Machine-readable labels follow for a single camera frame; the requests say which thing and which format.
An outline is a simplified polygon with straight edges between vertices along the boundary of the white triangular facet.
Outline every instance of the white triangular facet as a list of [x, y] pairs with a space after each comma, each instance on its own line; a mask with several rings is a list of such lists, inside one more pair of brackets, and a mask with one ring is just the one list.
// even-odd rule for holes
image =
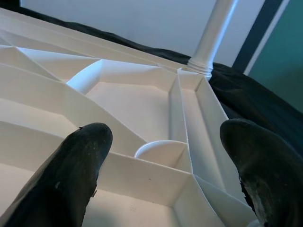
[[27, 48], [18, 49], [28, 58], [37, 62], [43, 68], [47, 69], [62, 80], [70, 79], [85, 67], [99, 60], [97, 58], [64, 53], [32, 50]]
[[41, 68], [21, 53], [17, 48], [12, 46], [0, 46], [0, 63], [34, 72], [50, 79], [58, 80], [54, 75]]

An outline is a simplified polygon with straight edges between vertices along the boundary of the black cloth backdrop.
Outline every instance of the black cloth backdrop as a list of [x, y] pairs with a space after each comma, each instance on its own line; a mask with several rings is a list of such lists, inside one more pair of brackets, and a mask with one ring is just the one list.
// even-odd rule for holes
[[[172, 61], [186, 64], [189, 56], [134, 43], [113, 33], [65, 22], [0, 1], [0, 7], [77, 30]], [[229, 118], [245, 118], [283, 137], [303, 157], [303, 114], [244, 74], [214, 63], [210, 85]]]

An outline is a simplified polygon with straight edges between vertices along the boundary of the teal wall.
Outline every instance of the teal wall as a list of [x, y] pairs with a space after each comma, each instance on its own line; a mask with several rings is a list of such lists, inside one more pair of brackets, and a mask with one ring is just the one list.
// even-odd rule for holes
[[290, 0], [249, 76], [303, 112], [303, 0]]

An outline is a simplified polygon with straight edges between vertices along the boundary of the white wall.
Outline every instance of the white wall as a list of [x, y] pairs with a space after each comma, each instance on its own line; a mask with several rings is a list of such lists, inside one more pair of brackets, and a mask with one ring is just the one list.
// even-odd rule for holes
[[[232, 66], [264, 0], [240, 0], [216, 62]], [[22, 0], [22, 7], [192, 55], [215, 0]]]

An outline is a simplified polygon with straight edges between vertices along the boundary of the white cylindrical column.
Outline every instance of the white cylindrical column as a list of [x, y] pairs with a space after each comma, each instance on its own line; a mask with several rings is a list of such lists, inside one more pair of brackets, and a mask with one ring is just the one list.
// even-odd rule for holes
[[237, 3], [238, 0], [217, 0], [196, 52], [188, 61], [188, 70], [211, 77], [215, 54]]

